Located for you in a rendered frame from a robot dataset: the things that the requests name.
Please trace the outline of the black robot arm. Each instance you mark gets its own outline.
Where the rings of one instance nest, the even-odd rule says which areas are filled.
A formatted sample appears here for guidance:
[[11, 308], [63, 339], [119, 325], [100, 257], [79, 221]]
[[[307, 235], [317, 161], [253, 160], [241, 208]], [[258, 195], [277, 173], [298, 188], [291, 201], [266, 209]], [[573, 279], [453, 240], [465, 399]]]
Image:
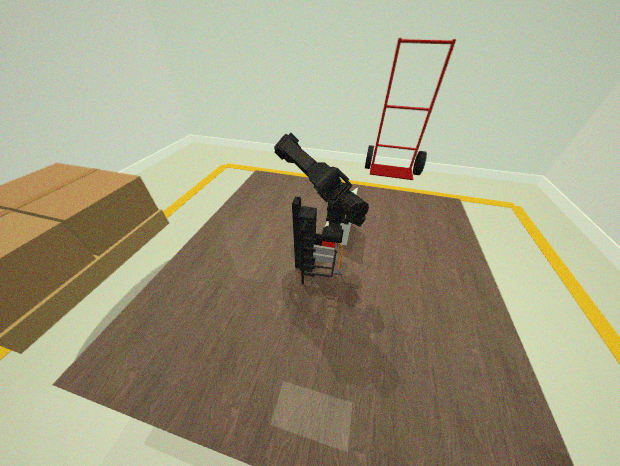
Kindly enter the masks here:
[[274, 153], [282, 160], [297, 165], [309, 177], [321, 198], [346, 213], [344, 224], [348, 225], [350, 222], [360, 227], [366, 220], [369, 205], [349, 190], [353, 185], [339, 168], [315, 161], [301, 149], [298, 141], [292, 133], [285, 133], [274, 146]]

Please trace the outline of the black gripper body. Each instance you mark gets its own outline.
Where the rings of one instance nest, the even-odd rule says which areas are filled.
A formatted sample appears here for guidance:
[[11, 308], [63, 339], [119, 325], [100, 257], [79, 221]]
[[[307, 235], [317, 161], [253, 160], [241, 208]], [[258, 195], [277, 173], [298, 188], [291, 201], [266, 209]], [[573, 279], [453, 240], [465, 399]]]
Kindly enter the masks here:
[[[329, 204], [327, 206], [327, 217], [326, 221], [329, 222], [329, 226], [323, 228], [322, 232], [322, 240], [333, 243], [342, 243], [343, 238], [343, 230], [340, 223], [344, 223], [345, 220], [345, 212], [341, 210], [339, 207], [334, 207]], [[333, 225], [332, 225], [333, 223]], [[337, 226], [336, 226], [337, 224]]]

